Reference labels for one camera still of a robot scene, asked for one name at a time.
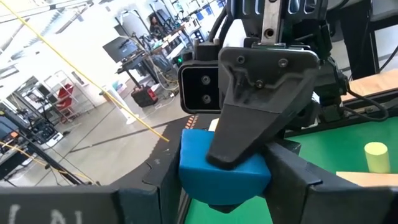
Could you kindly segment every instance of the blue block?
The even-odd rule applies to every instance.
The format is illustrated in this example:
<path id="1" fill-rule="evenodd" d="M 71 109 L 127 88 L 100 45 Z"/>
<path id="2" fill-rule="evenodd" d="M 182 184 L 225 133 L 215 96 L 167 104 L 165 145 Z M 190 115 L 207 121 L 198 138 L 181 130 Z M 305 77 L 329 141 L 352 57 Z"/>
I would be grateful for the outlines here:
<path id="1" fill-rule="evenodd" d="M 258 154 L 234 170 L 222 170 L 206 161 L 214 132 L 185 129 L 182 132 L 179 176 L 182 187 L 194 199 L 210 205 L 236 205 L 260 195 L 271 174 Z"/>
<path id="2" fill-rule="evenodd" d="M 203 15 L 201 14 L 201 12 L 197 12 L 197 18 L 199 21 L 201 21 L 202 19 L 204 19 Z"/>

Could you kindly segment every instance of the black cable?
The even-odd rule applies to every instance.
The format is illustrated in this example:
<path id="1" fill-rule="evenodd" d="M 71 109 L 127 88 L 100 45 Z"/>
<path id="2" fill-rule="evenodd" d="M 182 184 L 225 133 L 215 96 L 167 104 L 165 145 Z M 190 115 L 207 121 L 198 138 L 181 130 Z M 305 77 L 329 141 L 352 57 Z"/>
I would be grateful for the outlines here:
<path id="1" fill-rule="evenodd" d="M 335 11 L 339 11 L 339 10 L 342 9 L 344 6 L 346 6 L 348 2 L 349 2 L 349 0 L 344 0 L 344 1 L 340 2 L 340 4 L 339 4 L 338 6 L 334 7 L 333 9 L 330 9 L 330 10 L 328 11 L 328 13 L 333 13 L 333 12 L 335 12 Z"/>
<path id="2" fill-rule="evenodd" d="M 17 185 L 13 184 L 8 178 L 3 178 L 8 184 L 11 184 L 13 187 L 18 187 Z"/>
<path id="3" fill-rule="evenodd" d="M 357 97 L 357 99 L 366 101 L 366 102 L 368 102 L 368 103 L 374 105 L 375 107 L 379 108 L 379 110 L 382 111 L 382 112 L 384 113 L 384 116 L 383 116 L 382 118 L 372 118 L 372 117 L 369 117 L 369 116 L 360 114 L 360 113 L 356 112 L 355 110 L 352 110 L 351 108 L 347 108 L 347 107 L 345 107 L 345 106 L 342 107 L 343 110 L 345 110 L 345 111 L 347 111 L 347 112 L 350 112 L 350 113 L 352 113 L 352 114 L 354 114 L 354 115 L 356 115 L 356 116 L 359 116 L 359 117 L 361 117 L 361 118 L 363 118 L 363 119 L 366 119 L 366 120 L 368 120 L 368 121 L 382 122 L 382 121 L 385 121 L 386 119 L 388 119 L 389 113 L 388 113 L 388 110 L 385 109 L 385 107 L 381 106 L 378 102 L 376 102 L 376 101 L 374 101 L 374 100 L 371 100 L 371 99 L 369 99 L 369 98 L 366 98 L 365 96 L 361 96 L 361 95 L 359 95 L 359 94 L 353 92 L 353 91 L 351 90 L 351 88 L 349 87 L 349 85 L 347 86 L 347 88 L 348 88 L 347 92 L 348 92 L 349 94 L 351 94 L 352 96 Z"/>
<path id="4" fill-rule="evenodd" d="M 55 182 L 57 183 L 57 185 L 58 185 L 58 186 L 61 186 L 60 183 L 58 182 L 57 176 L 56 176 L 55 173 L 54 173 L 54 170 L 52 170 L 51 167 L 50 167 L 50 171 L 51 171 L 52 175 L 54 175 Z"/>
<path id="5" fill-rule="evenodd" d="M 12 130 L 12 127 L 10 127 L 10 126 L 8 126 L 8 124 L 6 124 L 6 123 L 4 123 L 4 122 L 2 122 L 2 121 L 0 121 L 0 123 L 2 123 L 3 125 L 5 125 L 7 128 L 9 128 L 9 129 L 11 129 Z M 28 141 L 29 143 L 31 143 L 31 144 L 35 144 L 34 142 L 32 142 L 25 134 L 22 134 L 21 132 L 19 132 L 19 131 L 15 131 L 17 134 L 18 134 L 18 136 L 21 136 L 21 137 L 23 137 L 26 141 Z M 60 157 L 62 157 L 53 147 L 50 147 L 53 151 L 55 151 L 55 153 L 57 153 Z M 78 171 L 80 171 L 84 176 L 86 176 L 86 177 L 88 177 L 86 174 L 84 174 L 81 170 L 79 170 L 77 167 L 75 167 L 71 162 L 69 162 L 75 169 L 77 169 Z M 66 172 L 71 178 L 73 178 L 73 179 L 76 179 L 77 180 L 77 182 L 80 182 L 81 184 L 85 184 L 84 183 L 84 181 L 82 181 L 82 180 L 80 180 L 78 177 L 75 177 L 71 172 L 69 172 L 68 170 L 62 170 L 62 171 L 64 171 L 64 172 Z"/>
<path id="6" fill-rule="evenodd" d="M 387 61 L 384 63 L 384 65 L 380 68 L 379 73 L 381 71 L 383 71 L 383 69 L 386 68 L 386 66 L 391 62 L 391 60 L 396 56 L 398 52 L 398 46 L 396 47 L 396 49 L 392 52 L 392 54 L 390 55 L 390 57 L 387 59 Z"/>
<path id="7" fill-rule="evenodd" d="M 213 41 L 213 39 L 216 37 L 217 31 L 220 28 L 221 24 L 223 23 L 224 18 L 227 15 L 227 11 L 226 11 L 226 7 L 223 8 L 223 10 L 221 11 L 221 13 L 218 15 L 216 21 L 213 24 L 213 27 L 210 30 L 209 36 L 208 36 L 208 40 L 210 42 Z"/>
<path id="8" fill-rule="evenodd" d="M 229 28 L 232 26 L 232 23 L 234 20 L 232 18 L 229 18 L 228 16 L 225 18 L 225 22 L 223 26 L 221 27 L 220 34 L 218 36 L 220 40 L 220 46 L 224 45 L 225 37 L 229 31 Z"/>
<path id="9" fill-rule="evenodd" d="M 61 177 L 69 186 L 72 186 L 72 184 L 69 183 L 69 180 L 67 180 L 63 175 L 61 175 Z"/>

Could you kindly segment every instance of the wooden surface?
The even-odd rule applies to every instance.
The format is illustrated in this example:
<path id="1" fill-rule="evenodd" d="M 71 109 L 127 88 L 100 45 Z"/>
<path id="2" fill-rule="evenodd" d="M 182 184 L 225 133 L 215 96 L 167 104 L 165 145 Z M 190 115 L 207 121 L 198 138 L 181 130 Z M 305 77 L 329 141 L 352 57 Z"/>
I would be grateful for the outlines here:
<path id="1" fill-rule="evenodd" d="M 398 88 L 398 69 L 351 81 L 349 85 L 351 90 L 361 96 Z M 351 95 L 341 96 L 343 101 L 352 98 Z"/>
<path id="2" fill-rule="evenodd" d="M 336 175 L 362 187 L 398 186 L 398 174 L 336 172 Z"/>

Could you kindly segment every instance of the green table surface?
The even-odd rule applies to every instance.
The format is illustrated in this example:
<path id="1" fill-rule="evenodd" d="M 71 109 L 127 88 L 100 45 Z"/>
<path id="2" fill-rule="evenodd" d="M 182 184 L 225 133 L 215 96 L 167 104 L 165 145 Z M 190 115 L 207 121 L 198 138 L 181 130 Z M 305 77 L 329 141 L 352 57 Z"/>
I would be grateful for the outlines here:
<path id="1" fill-rule="evenodd" d="M 389 148 L 391 171 L 398 173 L 398 118 L 382 123 L 363 123 L 344 128 L 296 136 L 290 140 L 302 144 L 300 156 L 325 170 L 367 172 L 364 146 L 373 141 Z M 272 223 L 266 201 L 256 197 L 230 214 L 212 210 L 207 204 L 192 200 L 186 224 L 265 224 Z"/>

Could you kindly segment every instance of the grey floor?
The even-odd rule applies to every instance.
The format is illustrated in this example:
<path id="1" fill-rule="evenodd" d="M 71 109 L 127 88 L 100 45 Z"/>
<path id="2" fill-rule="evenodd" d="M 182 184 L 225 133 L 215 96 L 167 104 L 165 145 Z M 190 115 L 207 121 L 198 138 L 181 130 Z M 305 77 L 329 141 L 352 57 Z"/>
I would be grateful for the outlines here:
<path id="1" fill-rule="evenodd" d="M 398 26 L 376 32 L 377 50 L 380 57 L 385 58 L 386 55 L 392 53 L 398 44 L 397 37 Z M 333 44 L 332 56 L 340 68 L 349 66 L 343 41 Z M 395 57 L 386 67 L 386 71 L 393 68 L 398 68 L 398 57 Z M 160 109 L 150 107 L 143 110 L 128 95 L 128 91 L 132 88 L 133 84 L 128 83 L 127 91 L 122 93 L 122 96 L 132 112 L 144 118 L 144 121 L 151 126 L 159 126 L 187 115 L 180 108 L 179 96 L 174 100 L 159 102 L 159 104 L 167 105 Z M 142 131 L 145 127 L 138 121 L 126 125 L 125 117 L 111 103 L 105 103 L 89 114 L 80 116 L 72 124 L 57 126 L 57 128 L 65 130 L 73 126 L 72 132 L 67 137 L 46 152 L 70 171 L 84 174 L 92 180 L 100 181 L 101 184 L 110 184 L 141 164 L 148 158 L 159 140 L 152 132 Z M 164 125 L 156 128 L 160 133 L 164 129 Z M 127 134 L 130 135 L 92 146 L 97 142 Z M 17 186 L 68 185 L 68 182 L 58 173 L 45 170 L 34 162 L 19 171 L 10 181 Z M 0 182 L 0 186 L 11 187 L 6 182 Z"/>

